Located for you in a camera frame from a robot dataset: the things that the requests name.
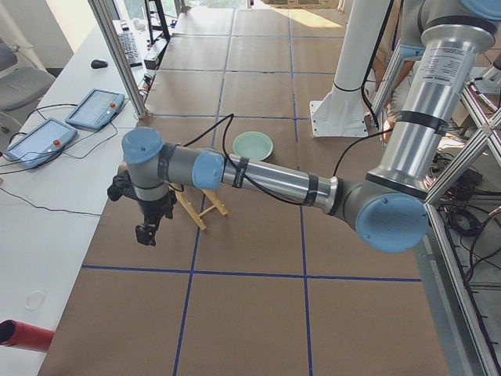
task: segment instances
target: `blue joint cap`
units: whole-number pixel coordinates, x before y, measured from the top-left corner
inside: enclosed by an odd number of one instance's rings
[[[410,59],[424,55],[425,48],[419,45],[400,45],[400,57]]]
[[[387,193],[369,202],[357,215],[360,238],[379,251],[396,253],[418,244],[428,230],[423,203],[403,193]]]
[[[489,21],[501,21],[500,0],[461,0],[472,13]]]
[[[124,159],[128,165],[149,161],[160,153],[164,141],[160,133],[152,128],[137,128],[122,139]]]
[[[216,190],[225,171],[225,158],[213,151],[205,150],[193,164],[191,179],[199,190]]]

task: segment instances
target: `white table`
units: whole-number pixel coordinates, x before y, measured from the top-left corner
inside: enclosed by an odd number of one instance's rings
[[[95,58],[107,60],[108,68],[91,69]],[[133,73],[139,83],[145,71],[137,67]],[[39,107],[79,103],[93,88],[126,93],[98,28],[75,53]],[[69,107],[57,108],[43,114],[64,121],[70,111]],[[42,120],[38,114],[31,115],[22,131],[29,132]],[[0,187],[37,205],[100,214],[107,199],[106,188],[122,161],[121,139],[136,121],[129,103],[114,120],[117,136],[85,159],[63,155],[34,171],[0,175],[5,180]],[[114,132],[108,125],[68,153],[81,156]],[[77,137],[88,134],[79,130]],[[21,168],[0,167],[0,173]],[[32,208],[0,191],[0,321],[12,319],[56,329],[98,221],[96,216]],[[37,374],[44,357],[43,353],[0,346],[0,374]]]

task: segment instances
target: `blue tablet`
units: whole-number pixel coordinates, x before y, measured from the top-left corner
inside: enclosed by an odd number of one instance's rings
[[[50,117],[9,146],[4,155],[27,168],[34,168],[54,157],[76,134],[72,126]]]
[[[93,89],[71,111],[66,123],[75,127],[101,129],[110,123],[113,116],[121,109],[124,100],[125,95],[120,92]]]

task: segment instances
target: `label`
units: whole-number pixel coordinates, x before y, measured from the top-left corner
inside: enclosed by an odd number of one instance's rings
[[[427,49],[414,80],[453,86],[459,92],[471,69],[474,58],[473,53],[464,49],[452,47]]]

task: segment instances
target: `wooden stand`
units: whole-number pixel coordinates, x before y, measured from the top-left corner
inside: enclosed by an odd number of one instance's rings
[[[175,191],[175,196],[178,199],[178,202],[184,207],[184,209],[188,212],[189,216],[195,221],[195,223],[200,227],[200,229],[203,231],[207,228],[207,225],[204,223],[202,220],[202,216],[206,215],[208,212],[210,212],[213,209],[218,209],[218,211],[221,213],[221,215],[228,215],[228,211],[226,210],[225,205],[219,200],[219,197],[213,190],[202,190],[204,192],[204,195],[211,201],[212,206],[209,208],[205,209],[201,213],[196,212],[196,210],[193,208],[193,205],[191,205],[191,202],[188,201],[186,198],[186,195],[184,192],[181,191]]]

